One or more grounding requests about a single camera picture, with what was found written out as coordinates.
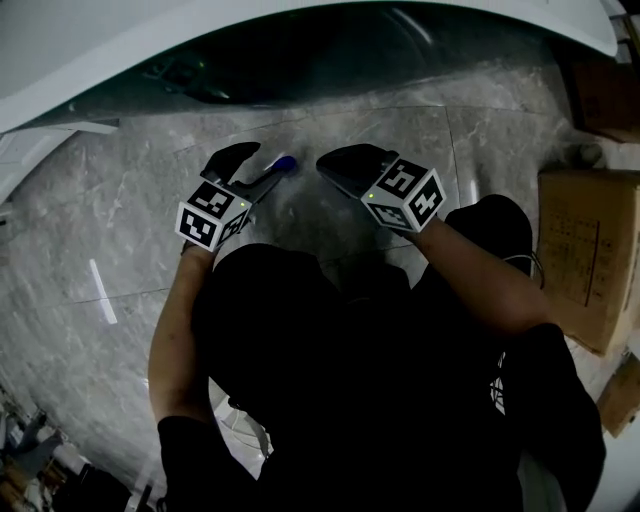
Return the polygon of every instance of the person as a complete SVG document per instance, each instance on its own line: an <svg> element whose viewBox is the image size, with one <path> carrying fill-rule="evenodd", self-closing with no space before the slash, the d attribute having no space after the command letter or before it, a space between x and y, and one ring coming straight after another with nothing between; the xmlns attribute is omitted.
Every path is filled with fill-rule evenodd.
<svg viewBox="0 0 640 512"><path fill-rule="evenodd" d="M308 254L248 245L212 272L214 254L184 251L149 361L169 510L523 510L523 452L567 510L587 508L600 418L529 277L526 215L488 196L411 241L420 282L386 267L355 299ZM223 441L209 377L270 435L257 480Z"/></svg>

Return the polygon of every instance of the black shirt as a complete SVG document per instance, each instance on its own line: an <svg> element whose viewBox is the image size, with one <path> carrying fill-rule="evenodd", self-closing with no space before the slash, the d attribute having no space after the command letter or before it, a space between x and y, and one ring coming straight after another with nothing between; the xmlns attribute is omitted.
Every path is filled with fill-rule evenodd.
<svg viewBox="0 0 640 512"><path fill-rule="evenodd" d="M315 390L292 401L290 416L306 421L304 438L271 432L274 452L257 481L231 456L217 425L165 418L158 431L169 510L252 503L521 510L523 448L555 475L569 511L586 509L604 443L557 326L509 340L500 372L504 414L475 354L430 347L411 356L356 365L330 397Z"/></svg>

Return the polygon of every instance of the gray marble tile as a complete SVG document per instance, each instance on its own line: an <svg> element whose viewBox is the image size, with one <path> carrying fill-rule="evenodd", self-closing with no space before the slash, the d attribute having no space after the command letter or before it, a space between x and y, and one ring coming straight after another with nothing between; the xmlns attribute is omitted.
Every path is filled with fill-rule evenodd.
<svg viewBox="0 0 640 512"><path fill-rule="evenodd" d="M300 119L301 109L225 109L123 119L110 135L80 132L51 153L13 194L13 238L53 207L107 181L148 166L148 160L248 129Z"/></svg>
<svg viewBox="0 0 640 512"><path fill-rule="evenodd" d="M387 90L309 105L314 115L390 107L452 106L567 115L569 100L555 62L510 67L499 59Z"/></svg>
<svg viewBox="0 0 640 512"><path fill-rule="evenodd" d="M458 190L448 124L441 108L385 109L314 116L219 139L176 154L185 179L184 194L198 183L197 174L214 151L230 144L257 141L260 151L241 169L240 178L255 177L280 154L298 159L299 171L281 182L253 211L253 223L231 239L222 255L254 242L309 252L327 261L406 245L379 228L355 201L347 199L316 171L323 154L358 143L394 149L409 160L440 172L449 199L444 213L458 206Z"/></svg>
<svg viewBox="0 0 640 512"><path fill-rule="evenodd" d="M146 384L151 337L167 292L2 313L0 382L35 402L98 467L131 485L158 449Z"/></svg>
<svg viewBox="0 0 640 512"><path fill-rule="evenodd" d="M428 17L404 5L396 11L420 19L428 38L415 80L307 105L314 114L387 107L460 106L569 114L559 66L544 31L505 23L478 12Z"/></svg>
<svg viewBox="0 0 640 512"><path fill-rule="evenodd" d="M180 191L176 159L154 154L52 208L7 244L0 301L19 309L98 299L91 260L110 297L168 288L182 245L173 232Z"/></svg>
<svg viewBox="0 0 640 512"><path fill-rule="evenodd" d="M460 203L503 194L527 214L537 233L540 170L569 165L580 144L594 140L560 116L447 108L455 151Z"/></svg>

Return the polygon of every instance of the cardboard box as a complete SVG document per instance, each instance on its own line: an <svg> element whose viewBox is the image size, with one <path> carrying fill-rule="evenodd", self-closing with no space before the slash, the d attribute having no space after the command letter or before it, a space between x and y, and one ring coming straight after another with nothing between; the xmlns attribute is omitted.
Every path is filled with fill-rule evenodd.
<svg viewBox="0 0 640 512"><path fill-rule="evenodd" d="M618 437L639 409L640 361L629 354L598 399L600 420L613 437Z"/></svg>
<svg viewBox="0 0 640 512"><path fill-rule="evenodd" d="M541 173L539 258L554 320L604 356L640 311L640 173Z"/></svg>
<svg viewBox="0 0 640 512"><path fill-rule="evenodd" d="M631 55L631 47L623 45ZM633 64L574 62L571 79L579 128L620 142L640 142L640 79Z"/></svg>

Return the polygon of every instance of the marble floor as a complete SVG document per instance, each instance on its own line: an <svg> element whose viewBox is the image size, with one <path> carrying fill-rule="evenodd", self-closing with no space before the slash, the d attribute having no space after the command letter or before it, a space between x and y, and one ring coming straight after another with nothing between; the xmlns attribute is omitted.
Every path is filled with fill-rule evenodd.
<svg viewBox="0 0 640 512"><path fill-rule="evenodd" d="M611 167L640 169L640 146L572 128L545 43L528 38L526 47L526 63L481 61L394 90L287 110L123 119L113 135L72 137L19 187L14 215L0 228L0 384L27 412L45 409L94 464L133 487L158 453L146 365L182 246L173 233L178 201L229 144L261 142L256 169L285 152L300 171L259 205L224 254L257 241L303 250L336 282L374 252L412 284L426 266L316 173L317 158L337 147L367 142L436 167L446 211L505 194L534 230L538 171L567 163L578 145L600 144ZM597 397L616 358L569 343Z"/></svg>

